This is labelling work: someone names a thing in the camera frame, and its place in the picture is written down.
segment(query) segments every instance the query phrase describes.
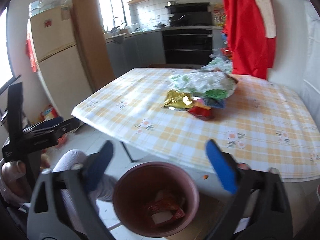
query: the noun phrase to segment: refrigerator door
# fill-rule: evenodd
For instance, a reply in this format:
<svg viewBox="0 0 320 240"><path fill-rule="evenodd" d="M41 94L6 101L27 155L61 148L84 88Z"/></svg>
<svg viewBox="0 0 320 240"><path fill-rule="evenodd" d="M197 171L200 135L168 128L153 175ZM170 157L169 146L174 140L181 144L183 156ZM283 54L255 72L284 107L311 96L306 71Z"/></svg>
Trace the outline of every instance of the refrigerator door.
<svg viewBox="0 0 320 240"><path fill-rule="evenodd" d="M68 7L56 7L30 18L30 28L38 63L76 44Z"/></svg>
<svg viewBox="0 0 320 240"><path fill-rule="evenodd" d="M39 63L38 75L49 100L64 120L72 118L73 108L92 95L76 46Z"/></svg>

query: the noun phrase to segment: yellow and white plaid tablecloth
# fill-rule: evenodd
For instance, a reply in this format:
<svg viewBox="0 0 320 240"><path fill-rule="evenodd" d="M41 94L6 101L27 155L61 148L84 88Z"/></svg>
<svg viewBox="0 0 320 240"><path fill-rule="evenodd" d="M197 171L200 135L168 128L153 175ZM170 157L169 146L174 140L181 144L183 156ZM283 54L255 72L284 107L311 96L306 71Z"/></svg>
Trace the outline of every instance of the yellow and white plaid tablecloth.
<svg viewBox="0 0 320 240"><path fill-rule="evenodd" d="M168 77L187 69L136 68L76 106L72 115L124 143L161 158L212 172L205 143L252 169L279 169L283 181L320 177L320 134L298 95L284 86L235 75L238 87L215 119L162 108Z"/></svg>

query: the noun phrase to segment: checkered tablecloth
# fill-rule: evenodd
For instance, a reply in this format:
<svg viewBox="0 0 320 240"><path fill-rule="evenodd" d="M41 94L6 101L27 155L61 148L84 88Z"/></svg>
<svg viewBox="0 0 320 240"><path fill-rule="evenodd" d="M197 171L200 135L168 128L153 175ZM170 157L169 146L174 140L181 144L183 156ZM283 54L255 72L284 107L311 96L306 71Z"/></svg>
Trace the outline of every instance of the checkered tablecloth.
<svg viewBox="0 0 320 240"><path fill-rule="evenodd" d="M213 169L204 146L213 138L222 151L252 169L275 167L283 181L320 177L320 134L298 95L252 76L235 75L238 87L226 109L202 121L162 108L168 77L187 69L136 68L76 106L81 121L124 143L201 171Z"/></svg>

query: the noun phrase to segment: cardboard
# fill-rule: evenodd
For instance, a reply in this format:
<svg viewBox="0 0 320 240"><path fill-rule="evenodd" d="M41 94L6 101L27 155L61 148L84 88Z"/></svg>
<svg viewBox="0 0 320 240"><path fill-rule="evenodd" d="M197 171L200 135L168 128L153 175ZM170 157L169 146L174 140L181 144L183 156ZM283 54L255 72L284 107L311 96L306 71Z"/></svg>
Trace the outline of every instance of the cardboard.
<svg viewBox="0 0 320 240"><path fill-rule="evenodd" d="M216 198L200 193L200 204L194 220L168 240L203 240L218 221L224 204Z"/></svg>

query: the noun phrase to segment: red jacket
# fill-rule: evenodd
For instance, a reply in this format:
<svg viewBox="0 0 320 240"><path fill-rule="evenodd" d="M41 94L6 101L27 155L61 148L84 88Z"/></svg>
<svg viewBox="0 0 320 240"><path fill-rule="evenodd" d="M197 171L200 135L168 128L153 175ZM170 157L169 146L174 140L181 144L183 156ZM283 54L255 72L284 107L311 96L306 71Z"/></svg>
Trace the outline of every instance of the red jacket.
<svg viewBox="0 0 320 240"><path fill-rule="evenodd" d="M224 0L224 6L232 73L267 79L267 68L272 68L276 51L271 1Z"/></svg>

